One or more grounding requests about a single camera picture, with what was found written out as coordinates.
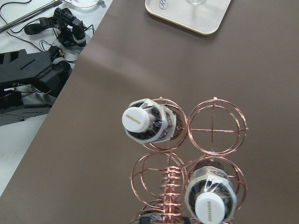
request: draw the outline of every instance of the metal rod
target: metal rod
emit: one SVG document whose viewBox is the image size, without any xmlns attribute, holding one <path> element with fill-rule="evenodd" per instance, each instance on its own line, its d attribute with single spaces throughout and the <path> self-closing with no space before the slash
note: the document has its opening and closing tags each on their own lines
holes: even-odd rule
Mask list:
<svg viewBox="0 0 299 224">
<path fill-rule="evenodd" d="M 1 27 L 0 28 L 0 34 L 2 34 L 5 31 L 7 31 L 9 29 L 12 29 L 12 28 L 14 28 L 14 27 L 16 27 L 16 26 L 18 26 L 18 25 L 20 25 L 20 24 L 22 24 L 22 23 L 24 23 L 24 22 L 26 22 L 26 21 L 28 21 L 28 20 L 30 20 L 32 18 L 34 18 L 35 16 L 37 16 L 37 15 L 43 13 L 43 12 L 48 11 L 51 8 L 59 6 L 63 2 L 64 2 L 64 0 L 53 0 L 52 2 L 50 2 L 50 3 L 48 3 L 48 4 L 44 5 L 44 6 L 36 9 L 35 11 L 33 11 L 33 12 L 27 14 L 27 15 L 24 15 L 21 18 L 16 19 L 15 21 L 12 21 L 9 24 Z"/>
</svg>

